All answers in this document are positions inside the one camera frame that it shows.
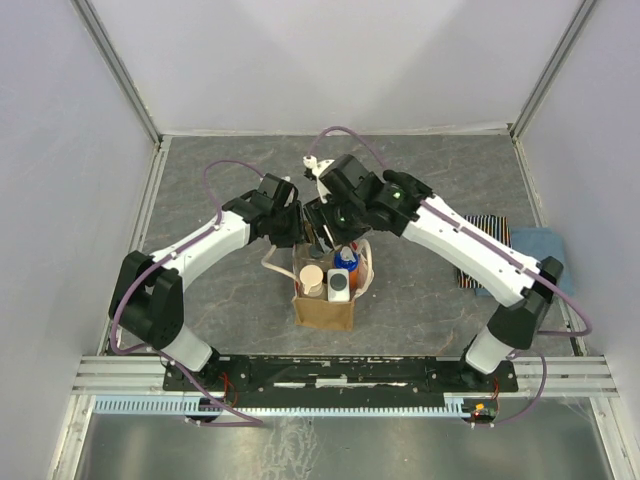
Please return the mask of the brown canvas tote bag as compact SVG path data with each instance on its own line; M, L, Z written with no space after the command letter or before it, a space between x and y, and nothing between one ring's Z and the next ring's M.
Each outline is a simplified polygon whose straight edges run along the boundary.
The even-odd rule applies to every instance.
M271 262L271 257L276 251L274 247L261 260L263 267L280 273L293 281L294 296L292 304L295 310L295 323L316 329L351 331L354 326L356 300L367 293L374 279L373 252L370 243L367 240L361 240L350 245L360 257L360 266L357 288L355 290L350 289L350 301L345 303L331 303L327 300L327 272L329 269L324 271L326 287L326 298L324 300L303 298L299 295L300 270L295 259L295 252L298 246L293 249L293 268L291 270Z

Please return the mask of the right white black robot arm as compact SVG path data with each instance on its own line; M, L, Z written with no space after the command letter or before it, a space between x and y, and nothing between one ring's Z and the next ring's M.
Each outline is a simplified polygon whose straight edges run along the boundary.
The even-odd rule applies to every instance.
M390 232L447 260L498 302L457 367L462 386L483 389L509 354L531 346L556 293L559 260L538 260L501 243L408 173L377 176L350 154L336 160L307 155L303 165L318 191L303 208L318 240L339 248L371 230Z

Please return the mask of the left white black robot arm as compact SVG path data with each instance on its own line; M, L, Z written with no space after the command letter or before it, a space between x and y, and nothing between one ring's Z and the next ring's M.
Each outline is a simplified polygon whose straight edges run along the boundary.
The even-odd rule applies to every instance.
M183 239L152 254L133 251L124 258L108 310L110 341L121 328L185 367L197 389L215 387L219 353L186 325L184 292L218 261L260 238L276 249L304 240L298 190L272 174Z

